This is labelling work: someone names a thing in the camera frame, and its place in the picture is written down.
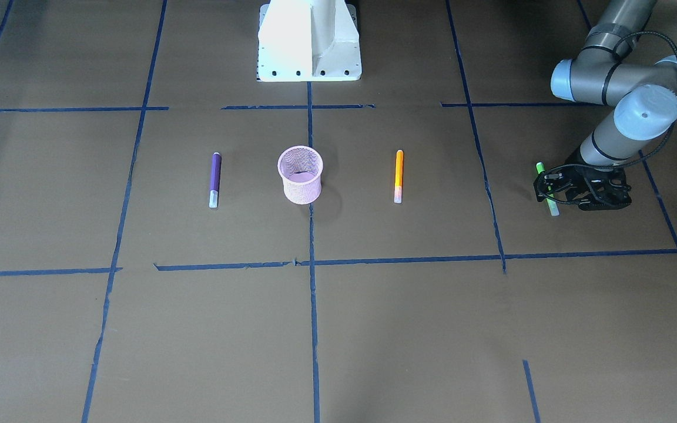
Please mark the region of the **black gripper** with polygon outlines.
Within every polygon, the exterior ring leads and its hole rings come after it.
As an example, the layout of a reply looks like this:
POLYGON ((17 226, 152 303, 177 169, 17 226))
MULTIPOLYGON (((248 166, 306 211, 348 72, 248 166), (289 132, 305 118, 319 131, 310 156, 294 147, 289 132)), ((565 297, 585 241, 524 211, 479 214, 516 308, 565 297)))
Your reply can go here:
POLYGON ((620 210, 632 204, 631 186, 628 184, 623 168, 597 170, 591 167, 572 165, 562 170, 540 171, 534 180, 535 198, 543 202, 545 199, 565 204, 565 200, 556 198, 566 187, 566 201, 575 204, 582 211, 620 210), (551 186, 550 193, 543 193, 545 186, 551 186))

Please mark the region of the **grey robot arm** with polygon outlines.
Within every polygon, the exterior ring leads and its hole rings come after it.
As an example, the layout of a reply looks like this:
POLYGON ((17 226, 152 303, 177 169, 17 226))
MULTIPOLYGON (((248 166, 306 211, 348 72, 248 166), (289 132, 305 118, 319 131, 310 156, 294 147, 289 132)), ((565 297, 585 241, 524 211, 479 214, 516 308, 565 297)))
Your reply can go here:
POLYGON ((677 46, 648 31, 654 1, 612 1, 586 36, 578 56, 556 65, 551 90, 570 102, 612 107, 612 112, 560 166, 538 171, 535 198, 584 211, 619 210, 631 204, 626 168, 655 139, 668 141, 677 121, 677 46), (672 51, 652 65, 625 62, 639 38, 656 36, 672 51))

